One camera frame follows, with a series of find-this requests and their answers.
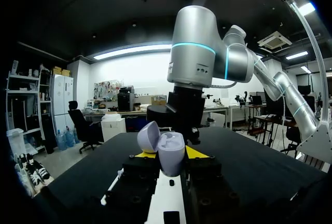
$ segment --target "bottle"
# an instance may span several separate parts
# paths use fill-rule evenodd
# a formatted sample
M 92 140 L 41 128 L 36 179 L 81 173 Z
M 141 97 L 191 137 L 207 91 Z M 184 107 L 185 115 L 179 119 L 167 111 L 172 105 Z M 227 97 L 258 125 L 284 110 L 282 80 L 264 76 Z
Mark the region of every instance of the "bottle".
M 79 143 L 79 139 L 77 137 L 77 131 L 76 131 L 76 128 L 74 127 L 74 139 L 75 139 L 75 143 Z
M 67 146 L 66 146 L 65 137 L 63 133 L 60 133 L 60 130 L 58 130 L 56 138 L 59 150 L 66 150 Z
M 66 142 L 67 142 L 67 146 L 68 147 L 73 147 L 75 144 L 75 139 L 74 139 L 74 134 L 72 131 L 69 130 L 69 127 L 66 127 L 67 131 L 66 131 Z

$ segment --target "black table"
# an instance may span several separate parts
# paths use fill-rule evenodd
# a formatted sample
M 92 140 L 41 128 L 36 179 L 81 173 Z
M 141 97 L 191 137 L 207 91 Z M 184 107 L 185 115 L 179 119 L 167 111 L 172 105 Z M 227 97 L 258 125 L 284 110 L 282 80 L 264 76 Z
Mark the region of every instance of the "black table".
M 202 128 L 201 144 L 190 147 L 214 155 L 222 174 L 240 196 L 241 204 L 257 198 L 271 203 L 293 196 L 301 186 L 326 175 L 314 167 L 221 127 Z M 137 133 L 120 133 L 76 163 L 49 185 L 50 191 L 67 207 L 83 199 L 102 198 L 128 155 L 141 153 Z M 34 201 L 51 211 L 42 195 Z

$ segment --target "white storage box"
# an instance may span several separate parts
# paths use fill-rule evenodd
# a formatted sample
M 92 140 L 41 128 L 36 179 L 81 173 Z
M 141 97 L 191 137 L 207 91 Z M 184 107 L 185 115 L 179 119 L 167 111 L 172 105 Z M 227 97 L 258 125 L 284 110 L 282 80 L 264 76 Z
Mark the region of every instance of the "white storage box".
M 125 119 L 117 119 L 114 121 L 103 120 L 101 122 L 104 142 L 108 141 L 112 137 L 118 135 L 119 133 L 126 132 L 126 122 Z
M 23 130 L 20 128 L 12 129 L 6 132 L 11 151 L 18 156 L 22 153 L 26 154 L 26 148 L 23 139 Z

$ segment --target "office chair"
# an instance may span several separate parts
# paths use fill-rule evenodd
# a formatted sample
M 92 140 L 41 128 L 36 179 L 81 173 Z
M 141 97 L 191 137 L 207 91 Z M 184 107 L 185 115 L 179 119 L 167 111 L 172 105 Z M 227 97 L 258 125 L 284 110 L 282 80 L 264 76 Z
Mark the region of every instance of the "office chair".
M 301 94 L 303 94 L 303 98 L 306 100 L 308 105 L 310 106 L 311 110 L 315 112 L 315 97 L 314 96 L 308 96 L 310 93 L 310 86 L 298 86 L 298 90 Z M 297 155 L 296 148 L 301 144 L 301 134 L 298 129 L 298 127 L 292 127 L 289 128 L 286 132 L 286 137 L 292 141 L 291 144 L 288 145 L 287 149 L 283 149 L 280 152 L 288 152 L 291 150 L 295 151 L 295 158 Z
M 79 150 L 80 154 L 88 146 L 94 150 L 93 145 L 101 145 L 98 141 L 104 142 L 102 130 L 98 127 L 99 123 L 87 122 L 82 112 L 77 109 L 77 101 L 69 101 L 68 113 L 76 127 L 78 139 L 84 142 Z

